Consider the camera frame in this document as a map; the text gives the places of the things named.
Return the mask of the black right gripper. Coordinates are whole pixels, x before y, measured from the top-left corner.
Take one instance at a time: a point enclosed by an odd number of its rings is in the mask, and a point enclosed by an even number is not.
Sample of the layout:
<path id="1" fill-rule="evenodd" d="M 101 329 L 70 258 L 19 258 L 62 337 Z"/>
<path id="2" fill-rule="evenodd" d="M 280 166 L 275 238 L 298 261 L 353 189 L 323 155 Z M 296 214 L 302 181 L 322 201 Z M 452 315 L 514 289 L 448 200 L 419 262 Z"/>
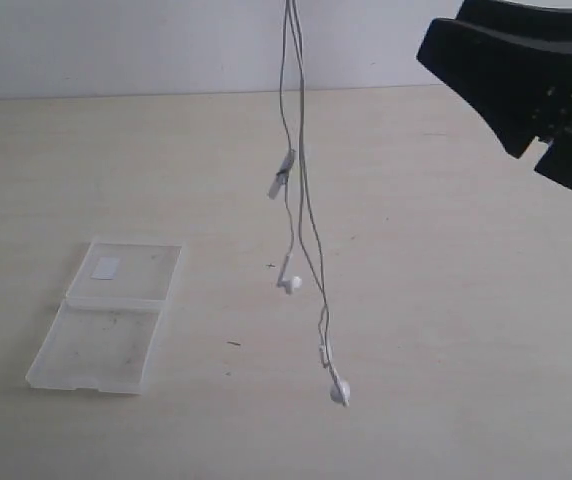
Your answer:
<path id="1" fill-rule="evenodd" d="M 465 1 L 430 22 L 417 59 L 509 155 L 550 144 L 534 171 L 572 191 L 572 8 Z"/>

